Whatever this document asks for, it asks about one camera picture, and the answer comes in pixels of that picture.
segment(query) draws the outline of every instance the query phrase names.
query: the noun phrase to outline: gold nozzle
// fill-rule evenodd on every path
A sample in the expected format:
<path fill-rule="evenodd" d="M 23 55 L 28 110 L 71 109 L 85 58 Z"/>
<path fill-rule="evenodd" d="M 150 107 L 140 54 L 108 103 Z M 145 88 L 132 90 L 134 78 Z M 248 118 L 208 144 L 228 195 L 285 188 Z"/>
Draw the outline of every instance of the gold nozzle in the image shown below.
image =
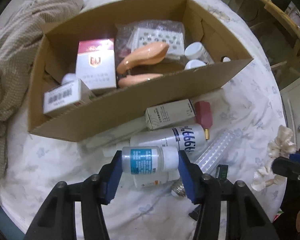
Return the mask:
<path fill-rule="evenodd" d="M 206 137 L 206 141 L 210 139 L 209 129 L 204 129 L 204 135 Z"/>

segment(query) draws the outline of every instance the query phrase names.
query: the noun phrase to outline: bed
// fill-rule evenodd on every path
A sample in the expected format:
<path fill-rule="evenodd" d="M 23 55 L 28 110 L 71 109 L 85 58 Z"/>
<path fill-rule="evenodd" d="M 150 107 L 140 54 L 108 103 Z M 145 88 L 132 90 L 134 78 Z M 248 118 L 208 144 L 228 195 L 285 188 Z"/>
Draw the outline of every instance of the bed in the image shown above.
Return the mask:
<path fill-rule="evenodd" d="M 116 0 L 84 0 L 82 12 L 112 1 Z M 276 137 L 278 127 L 285 125 L 278 86 L 260 43 L 245 22 L 221 0 L 195 1 L 231 30 L 254 58 L 222 89 L 199 97 L 211 104 L 211 137 L 222 128 L 237 135 L 235 145 L 223 160 L 229 165 L 228 179 L 241 179 L 250 186 L 253 173 L 267 161 L 268 142 Z M 0 205 L 25 233 L 58 181 L 71 184 L 98 173 L 103 164 L 111 161 L 103 156 L 102 147 L 144 127 L 144 120 L 138 118 L 80 143 L 43 138 L 27 133 L 26 98 L 8 127 L 8 168 L 0 180 Z M 187 198 L 173 197 L 170 191 L 171 184 L 138 190 L 132 176 L 123 174 L 115 199 L 103 206 L 110 238 L 190 239 L 195 221 L 188 213 L 195 206 Z M 279 210 L 284 191 L 285 184 L 253 191 L 270 220 Z M 75 214 L 77 237 L 83 239 L 77 203 Z M 220 227 L 225 229 L 225 219 Z"/>

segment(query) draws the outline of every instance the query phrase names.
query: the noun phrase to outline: black cable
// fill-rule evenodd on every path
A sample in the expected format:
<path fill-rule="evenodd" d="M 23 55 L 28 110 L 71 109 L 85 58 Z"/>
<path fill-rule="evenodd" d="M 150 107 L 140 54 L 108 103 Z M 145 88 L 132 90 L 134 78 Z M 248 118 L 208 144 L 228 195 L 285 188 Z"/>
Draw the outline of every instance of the black cable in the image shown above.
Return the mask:
<path fill-rule="evenodd" d="M 257 14 L 256 14 L 256 16 L 252 19 L 252 20 L 245 20 L 243 17 L 242 17 L 242 19 L 245 21 L 245 22 L 252 22 L 252 21 L 254 21 L 255 19 L 257 19 L 257 17 L 258 17 L 258 14 L 259 14 L 259 8 L 257 9 Z"/>

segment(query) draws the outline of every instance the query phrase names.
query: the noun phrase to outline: blue gripper pad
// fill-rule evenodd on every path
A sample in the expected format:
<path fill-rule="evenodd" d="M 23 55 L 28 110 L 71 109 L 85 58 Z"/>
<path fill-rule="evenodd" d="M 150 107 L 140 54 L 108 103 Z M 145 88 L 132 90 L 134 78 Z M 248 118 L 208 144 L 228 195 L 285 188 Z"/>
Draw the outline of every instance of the blue gripper pad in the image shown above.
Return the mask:
<path fill-rule="evenodd" d="M 100 172 L 98 199 L 101 204 L 108 205 L 114 199 L 122 175 L 122 152 L 117 151 L 111 163 L 103 165 Z"/>
<path fill-rule="evenodd" d="M 193 204 L 203 203 L 205 197 L 205 190 L 201 183 L 203 173 L 197 164 L 189 161 L 185 151 L 179 151 L 178 169 L 188 199 Z"/>
<path fill-rule="evenodd" d="M 300 163 L 300 153 L 296 152 L 295 154 L 290 154 L 289 159 L 294 162 Z"/>

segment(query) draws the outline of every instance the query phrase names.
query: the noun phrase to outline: white cap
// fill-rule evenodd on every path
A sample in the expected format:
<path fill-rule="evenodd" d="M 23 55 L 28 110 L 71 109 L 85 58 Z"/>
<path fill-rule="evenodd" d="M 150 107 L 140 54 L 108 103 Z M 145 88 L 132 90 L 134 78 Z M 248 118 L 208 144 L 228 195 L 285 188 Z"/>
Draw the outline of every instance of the white cap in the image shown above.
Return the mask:
<path fill-rule="evenodd" d="M 162 171 L 173 171 L 178 169 L 179 166 L 179 153 L 178 149 L 174 146 L 162 147 L 164 165 Z"/>
<path fill-rule="evenodd" d="M 201 57 L 201 55 L 204 52 L 204 46 L 201 44 L 201 42 L 194 42 L 191 43 L 188 47 L 185 49 L 185 56 L 187 59 L 198 59 Z"/>
<path fill-rule="evenodd" d="M 224 58 L 222 59 L 222 62 L 229 62 L 229 61 L 231 61 L 231 59 L 230 59 L 229 57 L 224 57 Z"/>
<path fill-rule="evenodd" d="M 179 170 L 169 171 L 168 181 L 173 181 L 180 178 Z"/>
<path fill-rule="evenodd" d="M 76 77 L 75 77 L 74 73 L 65 74 L 64 77 L 62 78 L 61 84 L 62 85 L 67 84 L 75 79 L 76 79 Z"/>
<path fill-rule="evenodd" d="M 201 61 L 201 60 L 198 60 L 198 59 L 192 59 L 190 60 L 187 64 L 186 64 L 186 67 L 185 69 L 191 69 L 191 68 L 196 68 L 196 67 L 203 67 L 205 66 L 206 64 Z"/>
<path fill-rule="evenodd" d="M 122 151 L 123 147 L 128 146 L 130 146 L 129 141 L 118 142 L 117 144 L 102 148 L 102 152 L 105 157 L 113 157 L 117 151 Z"/>

